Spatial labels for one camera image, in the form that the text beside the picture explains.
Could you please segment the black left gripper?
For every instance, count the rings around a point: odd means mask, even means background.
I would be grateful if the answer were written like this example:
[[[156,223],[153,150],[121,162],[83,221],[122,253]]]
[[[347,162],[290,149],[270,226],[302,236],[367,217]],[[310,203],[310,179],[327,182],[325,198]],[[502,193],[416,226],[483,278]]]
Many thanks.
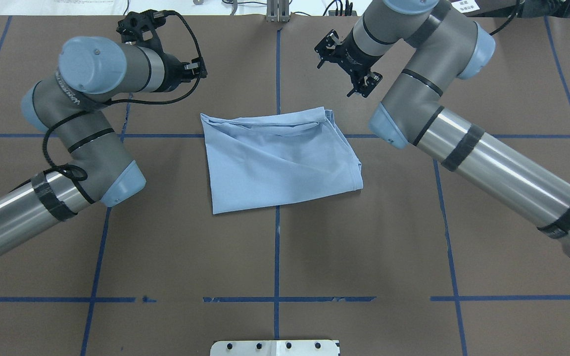
[[[161,59],[164,65],[164,78],[159,92],[173,91],[183,83],[205,79],[208,75],[203,58],[194,58],[191,62],[185,62],[165,53]]]

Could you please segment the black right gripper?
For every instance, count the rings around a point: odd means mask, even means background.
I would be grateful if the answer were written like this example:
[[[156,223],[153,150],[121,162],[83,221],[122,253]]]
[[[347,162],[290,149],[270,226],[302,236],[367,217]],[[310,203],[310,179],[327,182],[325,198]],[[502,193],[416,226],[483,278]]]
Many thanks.
[[[337,63],[350,75],[353,88],[347,97],[354,94],[367,98],[383,76],[378,72],[370,72],[371,67],[381,58],[381,55],[370,55],[360,49],[354,38],[345,38],[340,44],[340,38],[335,29],[330,30],[314,47],[318,54],[321,68],[324,63]]]

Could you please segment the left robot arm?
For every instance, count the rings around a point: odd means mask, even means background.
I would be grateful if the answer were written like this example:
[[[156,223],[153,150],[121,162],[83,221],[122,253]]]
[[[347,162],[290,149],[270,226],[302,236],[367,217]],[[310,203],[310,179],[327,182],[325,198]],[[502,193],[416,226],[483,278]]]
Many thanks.
[[[117,94],[170,92],[206,74],[201,53],[183,62],[158,39],[66,41],[55,73],[22,99],[26,120],[44,133],[49,169],[0,198],[0,256],[98,201],[113,207],[140,192],[145,178],[102,111]]]

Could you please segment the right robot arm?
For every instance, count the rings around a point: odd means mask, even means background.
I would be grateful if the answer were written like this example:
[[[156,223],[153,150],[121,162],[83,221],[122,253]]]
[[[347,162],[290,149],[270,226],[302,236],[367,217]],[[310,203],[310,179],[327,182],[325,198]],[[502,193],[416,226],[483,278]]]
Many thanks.
[[[345,97],[373,101],[373,135],[420,150],[570,259],[570,95],[547,25],[532,45],[544,81],[505,63],[510,30],[492,35],[449,0],[374,0],[347,30],[321,31],[314,52],[345,72]]]

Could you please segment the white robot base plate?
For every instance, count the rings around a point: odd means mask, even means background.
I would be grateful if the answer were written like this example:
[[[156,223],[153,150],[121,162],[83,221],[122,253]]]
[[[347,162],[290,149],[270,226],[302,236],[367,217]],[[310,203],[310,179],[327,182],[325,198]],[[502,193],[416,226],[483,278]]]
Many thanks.
[[[339,356],[338,340],[242,340],[213,343],[211,356]]]

